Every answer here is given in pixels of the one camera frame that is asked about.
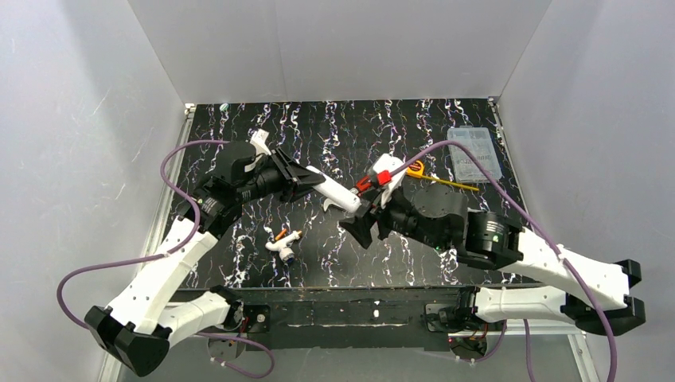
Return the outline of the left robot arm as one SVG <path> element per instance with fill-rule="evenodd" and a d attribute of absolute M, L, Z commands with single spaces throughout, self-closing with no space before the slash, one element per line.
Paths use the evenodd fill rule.
<path fill-rule="evenodd" d="M 170 348 L 204 329 L 237 333 L 246 324 L 244 304 L 225 286 L 169 308 L 193 267 L 242 216 L 250 201 L 275 194 L 296 201 L 319 192 L 348 212 L 358 196 L 319 170 L 301 166 L 260 143 L 222 142 L 216 169 L 187 197 L 155 255 L 106 306 L 93 306 L 84 322 L 99 345 L 137 376 L 152 373 Z"/>

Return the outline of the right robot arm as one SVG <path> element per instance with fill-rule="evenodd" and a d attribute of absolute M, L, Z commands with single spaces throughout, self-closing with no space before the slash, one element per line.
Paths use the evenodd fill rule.
<path fill-rule="evenodd" d="M 524 289 L 467 287 L 455 303 L 426 313 L 433 330 L 540 319 L 620 336 L 646 322 L 644 302 L 630 295 L 642 278 L 637 262 L 602 263 L 552 246 L 515 220 L 471 210 L 464 194 L 444 185 L 429 185 L 412 198 L 400 190 L 388 200 L 378 197 L 369 224 L 377 226 L 380 239 L 396 232 L 440 251 L 453 249 L 468 267 L 537 281 Z"/>

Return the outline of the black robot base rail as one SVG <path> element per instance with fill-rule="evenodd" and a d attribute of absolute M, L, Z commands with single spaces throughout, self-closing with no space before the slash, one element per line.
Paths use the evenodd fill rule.
<path fill-rule="evenodd" d="M 243 310 L 208 333 L 241 330 L 271 350 L 423 348 L 441 351 L 431 324 L 438 310 L 466 302 L 470 286 L 391 288 L 243 288 L 212 292 Z"/>

